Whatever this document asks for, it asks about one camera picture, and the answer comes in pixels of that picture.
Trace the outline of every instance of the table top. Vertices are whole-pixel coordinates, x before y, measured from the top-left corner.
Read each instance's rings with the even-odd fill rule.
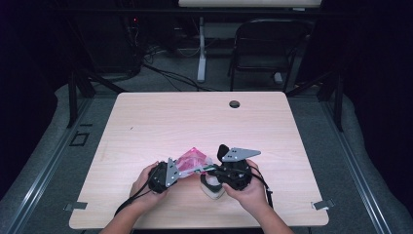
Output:
[[[180,7],[318,8],[321,0],[179,0]]]
[[[233,108],[229,102],[238,101]],[[115,102],[69,224],[102,228],[128,199],[146,166],[177,159],[196,147],[219,164],[220,144],[260,150],[258,164],[273,193],[274,209],[289,226],[325,225],[319,188],[288,101],[280,92],[124,93]],[[259,224],[224,194],[210,199],[199,175],[180,179],[168,197],[135,228],[231,228]]]

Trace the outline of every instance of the chair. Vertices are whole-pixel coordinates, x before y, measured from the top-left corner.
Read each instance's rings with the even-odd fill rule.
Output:
[[[237,30],[228,76],[234,90],[235,73],[286,73],[282,81],[285,92],[297,48],[311,34],[307,21],[294,19],[253,19]]]

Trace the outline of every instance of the pink plastic bag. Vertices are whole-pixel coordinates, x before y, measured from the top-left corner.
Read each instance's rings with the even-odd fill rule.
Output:
[[[205,168],[212,164],[212,160],[208,158],[197,148],[193,147],[188,152],[180,156],[176,162],[176,167],[181,172],[180,177],[190,176],[193,173],[204,173]]]

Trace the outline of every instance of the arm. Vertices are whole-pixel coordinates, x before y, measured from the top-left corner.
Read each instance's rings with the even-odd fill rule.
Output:
[[[148,180],[150,171],[157,166],[158,163],[152,164],[146,167],[141,173],[139,178],[133,183],[131,188],[131,195],[136,193]],[[146,187],[141,194],[149,191]],[[150,211],[153,207],[158,204],[162,199],[167,196],[167,191],[161,194],[155,194],[149,192],[142,197],[134,200],[129,206],[121,210],[116,216],[107,224],[107,226],[100,232],[105,233],[125,233],[129,234],[133,229],[133,225],[140,218],[141,215]]]
[[[247,162],[253,168],[258,168],[252,161],[247,160]],[[252,171],[259,176],[256,170],[252,169]],[[268,205],[264,185],[257,178],[253,177],[250,185],[243,191],[234,190],[225,183],[223,187],[230,197],[238,200],[241,206],[258,221],[265,234],[293,233],[273,208]]]

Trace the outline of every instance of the chair backrest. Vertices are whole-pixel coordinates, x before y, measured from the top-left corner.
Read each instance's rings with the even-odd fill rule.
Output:
[[[308,21],[296,19],[253,19],[243,23],[236,33],[239,40],[298,41],[310,35]]]

